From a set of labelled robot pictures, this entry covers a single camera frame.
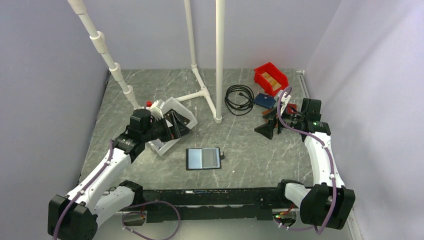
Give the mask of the black leather card holder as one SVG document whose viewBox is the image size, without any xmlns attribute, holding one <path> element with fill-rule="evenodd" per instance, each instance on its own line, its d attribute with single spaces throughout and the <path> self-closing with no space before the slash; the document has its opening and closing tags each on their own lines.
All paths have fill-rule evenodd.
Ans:
<svg viewBox="0 0 424 240">
<path fill-rule="evenodd" d="M 187 148 L 186 170 L 214 170 L 222 168 L 225 154 L 219 147 Z"/>
</svg>

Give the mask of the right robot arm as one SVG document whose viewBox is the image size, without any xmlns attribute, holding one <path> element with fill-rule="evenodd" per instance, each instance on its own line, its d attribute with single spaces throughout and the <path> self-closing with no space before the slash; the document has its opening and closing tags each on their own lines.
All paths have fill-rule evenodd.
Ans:
<svg viewBox="0 0 424 240">
<path fill-rule="evenodd" d="M 321 234 L 324 229 L 340 230 L 344 227 L 356 200 L 355 192 L 346 188 L 339 175 L 331 147 L 329 124 L 321 120 L 322 102 L 304 98 L 301 108 L 282 100 L 279 108 L 262 113 L 265 123 L 254 131 L 267 139 L 280 134 L 283 129 L 300 134 L 312 167 L 313 185 L 306 187 L 295 180 L 283 179 L 275 194 L 276 203 L 287 208 L 298 207 L 299 216 L 306 229 Z"/>
</svg>

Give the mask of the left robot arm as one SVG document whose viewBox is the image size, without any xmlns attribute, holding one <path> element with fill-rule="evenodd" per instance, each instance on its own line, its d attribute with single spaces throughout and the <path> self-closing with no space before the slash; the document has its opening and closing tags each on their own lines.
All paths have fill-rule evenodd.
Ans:
<svg viewBox="0 0 424 240">
<path fill-rule="evenodd" d="M 162 117 L 153 116 L 148 109 L 135 110 L 124 132 L 109 141 L 109 150 L 97 167 L 65 196 L 55 195 L 50 200 L 48 234 L 54 240 L 91 240 L 116 212 L 148 205 L 143 187 L 132 181 L 122 182 L 113 193 L 104 193 L 145 150 L 146 143 L 178 140 L 191 131 L 174 110 Z"/>
</svg>

